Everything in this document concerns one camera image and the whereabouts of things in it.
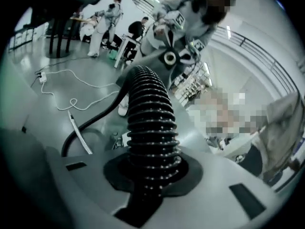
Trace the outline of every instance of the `person in black shirt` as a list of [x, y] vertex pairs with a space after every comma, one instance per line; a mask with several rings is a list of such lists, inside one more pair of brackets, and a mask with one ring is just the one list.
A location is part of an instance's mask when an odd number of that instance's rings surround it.
[[[145, 29], [144, 24], [147, 21], [148, 21], [148, 17], [144, 17], [141, 21], [136, 21], [129, 26], [128, 32], [132, 34], [132, 39], [136, 40], [140, 36], [143, 35], [144, 29]], [[132, 42], [129, 42], [126, 46], [124, 57], [127, 58], [127, 55], [130, 52], [130, 50], [134, 49], [134, 48], [135, 48], [135, 44], [133, 44]]]

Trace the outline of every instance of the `white shoe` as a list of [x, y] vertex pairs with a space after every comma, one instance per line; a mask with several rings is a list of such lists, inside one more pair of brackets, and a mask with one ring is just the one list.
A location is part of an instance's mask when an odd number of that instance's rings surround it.
[[99, 56], [99, 54], [98, 54], [98, 53], [89, 52], [89, 53], [87, 54], [87, 56], [88, 56], [88, 57], [96, 58], [96, 57]]
[[119, 104], [119, 116], [126, 116], [128, 111], [128, 96], [125, 96]]

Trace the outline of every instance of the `white cable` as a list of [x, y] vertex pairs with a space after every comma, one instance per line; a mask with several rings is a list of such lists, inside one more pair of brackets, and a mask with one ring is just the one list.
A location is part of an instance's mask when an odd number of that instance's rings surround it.
[[[80, 78], [78, 78], [72, 70], [61, 70], [61, 71], [57, 71], [57, 72], [48, 72], [48, 73], [46, 73], [46, 74], [57, 74], [57, 73], [64, 72], [64, 71], [72, 72], [72, 74], [75, 76], [75, 78], [76, 78], [77, 80], [79, 80], [80, 82], [82, 82], [82, 83], [84, 83], [84, 84], [86, 84], [86, 85], [88, 85], [88, 86], [94, 87], [94, 88], [104, 88], [104, 87], [107, 87], [107, 86], [115, 85], [114, 83], [110, 83], [110, 84], [105, 85], [105, 86], [95, 86], [95, 85], [91, 85], [91, 84], [89, 84], [89, 83], [84, 82], [84, 81], [81, 80]], [[85, 111], [85, 110], [89, 109], [93, 104], [96, 104], [96, 103], [98, 103], [98, 102], [100, 102], [100, 101], [106, 99], [107, 97], [111, 96], [112, 94], [117, 94], [117, 93], [119, 92], [119, 91], [112, 92], [112, 93], [108, 94], [107, 96], [105, 96], [105, 97], [103, 97], [103, 98], [101, 98], [101, 99], [99, 99], [99, 100], [96, 100], [96, 101], [92, 102], [91, 104], [89, 104], [89, 105], [88, 105], [86, 108], [84, 108], [84, 109], [81, 109], [81, 108], [76, 107], [76, 104], [77, 104], [77, 101], [78, 101], [76, 98], [70, 99], [70, 104], [71, 104], [71, 105], [70, 105], [69, 107], [67, 107], [67, 108], [59, 108], [58, 105], [57, 105], [57, 102], [56, 102], [55, 94], [54, 94], [54, 93], [51, 93], [51, 92], [44, 92], [44, 91], [43, 91], [43, 87], [44, 87], [44, 84], [45, 84], [45, 83], [46, 83], [46, 82], [44, 82], [44, 83], [42, 84], [42, 86], [41, 86], [41, 93], [42, 93], [42, 94], [50, 94], [50, 95], [52, 95], [52, 96], [54, 97], [54, 101], [55, 101], [56, 107], [57, 107], [57, 109], [60, 110], [60, 111], [65, 111], [65, 110], [71, 109], [71, 108], [73, 108], [73, 107], [76, 108], [77, 110]]]

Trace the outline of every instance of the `long hair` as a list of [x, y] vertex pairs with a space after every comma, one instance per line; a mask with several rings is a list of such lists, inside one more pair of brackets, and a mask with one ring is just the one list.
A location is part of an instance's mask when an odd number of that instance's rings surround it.
[[208, 6], [207, 0], [192, 0], [192, 9], [195, 13], [200, 8], [206, 8], [206, 14], [202, 17], [203, 23], [207, 25], [215, 25], [220, 23], [227, 15], [224, 11], [219, 11], [218, 7]]

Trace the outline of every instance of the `green bag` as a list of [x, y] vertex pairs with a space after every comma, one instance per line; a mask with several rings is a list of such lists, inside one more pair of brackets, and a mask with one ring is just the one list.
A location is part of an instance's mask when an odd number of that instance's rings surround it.
[[117, 54], [118, 54], [118, 51], [112, 49], [112, 50], [109, 52], [108, 57], [109, 57], [110, 59], [112, 59], [112, 60], [115, 60]]

